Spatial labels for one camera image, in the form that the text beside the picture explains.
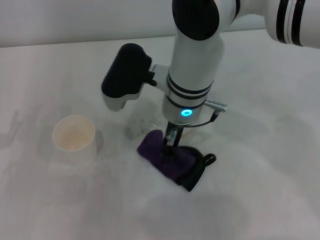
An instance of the cup rim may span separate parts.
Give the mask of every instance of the cup rim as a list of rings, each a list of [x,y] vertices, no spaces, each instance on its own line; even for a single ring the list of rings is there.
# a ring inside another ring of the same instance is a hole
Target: cup rim
[[[59,127],[59,125],[60,125],[63,121],[65,121],[65,120],[67,120],[67,119],[69,119],[69,118],[74,118],[74,117],[82,117],[82,118],[87,119],[87,120],[90,122],[90,124],[92,125],[92,127],[93,127],[93,136],[92,136],[92,138],[90,139],[90,141],[89,141],[85,146],[83,146],[83,147],[81,147],[81,148],[79,148],[79,149],[75,149],[75,150],[68,150],[68,149],[65,149],[65,148],[59,146],[59,145],[56,143],[56,141],[55,141],[55,132],[56,132],[57,128]],[[55,145],[55,147],[58,148],[60,151],[62,151],[62,152],[67,152],[67,153],[75,153],[75,152],[79,152],[79,151],[85,149],[86,147],[88,147],[89,145],[92,144],[92,142],[94,141],[95,137],[96,137],[96,126],[95,126],[94,122],[93,122],[89,117],[87,117],[87,116],[85,116],[85,115],[82,115],[82,114],[72,114],[72,115],[69,115],[69,116],[66,116],[66,117],[60,119],[60,121],[58,121],[58,122],[56,123],[56,125],[54,126],[53,131],[52,131],[52,141],[53,141],[53,144]]]

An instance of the white cup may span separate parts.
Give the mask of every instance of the white cup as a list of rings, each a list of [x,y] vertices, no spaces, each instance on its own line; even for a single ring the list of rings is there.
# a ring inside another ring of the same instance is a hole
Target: white cup
[[[54,169],[60,173],[83,173],[97,157],[96,127],[83,115],[70,115],[60,120],[52,133],[57,149]]]

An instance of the black stripe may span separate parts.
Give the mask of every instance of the black stripe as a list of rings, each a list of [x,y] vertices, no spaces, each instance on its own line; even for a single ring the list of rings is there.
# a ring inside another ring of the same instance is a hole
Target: black stripe
[[[286,44],[285,19],[289,0],[280,0],[278,15],[276,17],[276,36],[279,42]]]
[[[235,0],[235,15],[234,19],[235,20],[240,12],[240,0]]]
[[[169,82],[176,88],[176,89],[178,89],[180,92],[183,92],[183,93],[185,93],[185,94],[202,94],[202,93],[204,93],[205,91],[207,91],[209,88],[211,88],[211,85],[210,86],[208,86],[208,87],[206,87],[205,89],[202,89],[202,90],[188,90],[188,89],[185,89],[185,88],[183,88],[183,87],[180,87],[180,86],[178,86],[173,80],[172,80],[172,78],[169,76],[168,77],[168,79],[169,79]]]
[[[197,106],[182,106],[176,102],[174,102],[170,97],[166,96],[166,98],[169,100],[169,102],[176,106],[177,108],[180,108],[180,109],[197,109],[197,108],[200,108],[203,104],[205,104],[206,101],[204,101],[203,103],[197,105]]]
[[[196,99],[201,99],[203,97],[205,97],[206,95],[208,95],[208,92],[205,92],[204,94],[201,94],[201,95],[197,95],[197,96],[189,96],[189,95],[184,95],[180,92],[178,92],[177,90],[175,90],[171,84],[169,83],[169,81],[167,81],[166,83],[169,87],[169,89],[177,96],[179,96],[180,98],[183,98],[183,99],[188,99],[188,100],[196,100]]]
[[[300,42],[300,26],[301,26],[301,18],[302,13],[304,12],[306,0],[297,0],[294,8],[293,18],[292,18],[292,29],[291,29],[291,37],[292,42],[295,45],[301,46]]]

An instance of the black joint cap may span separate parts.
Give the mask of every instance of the black joint cap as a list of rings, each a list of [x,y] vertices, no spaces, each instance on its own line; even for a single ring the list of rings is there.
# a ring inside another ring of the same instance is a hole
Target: black joint cap
[[[151,57],[141,46],[134,43],[123,45],[102,82],[103,94],[121,98],[139,93],[143,83],[155,84],[152,79],[154,75],[149,72],[151,63]]]

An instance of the glowing blue light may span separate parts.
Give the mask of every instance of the glowing blue light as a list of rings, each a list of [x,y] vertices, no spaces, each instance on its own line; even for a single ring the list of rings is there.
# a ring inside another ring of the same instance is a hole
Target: glowing blue light
[[[181,115],[182,115],[183,117],[189,117],[189,116],[192,115],[192,113],[193,113],[193,111],[192,111],[191,109],[185,109],[185,110],[182,110],[182,111],[181,111]]]

